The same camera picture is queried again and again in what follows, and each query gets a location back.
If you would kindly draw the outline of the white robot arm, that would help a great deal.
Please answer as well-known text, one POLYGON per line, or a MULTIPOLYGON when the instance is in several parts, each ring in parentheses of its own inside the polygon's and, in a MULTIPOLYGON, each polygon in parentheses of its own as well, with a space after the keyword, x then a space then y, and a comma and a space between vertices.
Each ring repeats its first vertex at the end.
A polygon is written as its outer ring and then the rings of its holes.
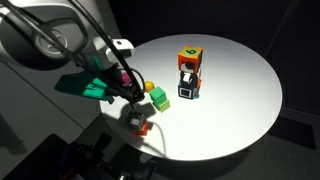
POLYGON ((1 0, 1 59, 34 70, 56 70, 72 62, 82 70, 65 74, 59 92, 130 103, 144 99, 141 74, 126 62, 134 46, 104 30, 99 0, 1 0))

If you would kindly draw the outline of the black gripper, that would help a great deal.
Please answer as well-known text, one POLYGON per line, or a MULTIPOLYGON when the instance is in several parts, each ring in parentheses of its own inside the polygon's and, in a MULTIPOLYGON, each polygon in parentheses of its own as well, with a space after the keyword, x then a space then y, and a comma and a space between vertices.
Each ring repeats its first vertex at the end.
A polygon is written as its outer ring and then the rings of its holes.
POLYGON ((144 85, 144 78, 141 75, 141 73, 136 69, 131 68, 130 71, 139 76, 142 84, 134 83, 133 80, 131 79, 132 83, 129 86, 126 86, 122 82, 122 73, 127 71, 124 68, 118 68, 117 71, 121 73, 120 75, 121 88, 119 90, 116 90, 114 86, 109 86, 109 89, 107 90, 107 92, 113 96, 120 96, 123 99, 126 99, 131 104, 135 104, 142 101, 145 98, 145 95, 144 95, 145 85, 144 85))

